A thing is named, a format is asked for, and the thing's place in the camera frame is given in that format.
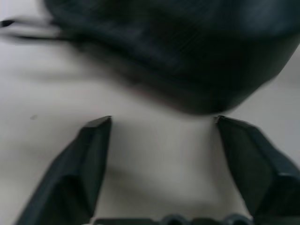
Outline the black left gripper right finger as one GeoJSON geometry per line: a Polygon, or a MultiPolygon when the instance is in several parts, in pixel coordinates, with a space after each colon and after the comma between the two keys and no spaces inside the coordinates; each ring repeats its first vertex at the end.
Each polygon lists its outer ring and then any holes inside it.
{"type": "Polygon", "coordinates": [[[218,116],[225,158],[255,225],[300,223],[300,170],[264,133],[245,121],[218,116]]]}

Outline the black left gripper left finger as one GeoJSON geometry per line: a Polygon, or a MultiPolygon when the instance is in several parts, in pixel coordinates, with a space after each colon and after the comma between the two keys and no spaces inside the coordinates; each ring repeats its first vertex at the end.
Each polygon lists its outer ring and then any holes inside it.
{"type": "Polygon", "coordinates": [[[53,160],[18,225],[84,225],[93,218],[104,180],[111,116],[88,122],[53,160]]]}

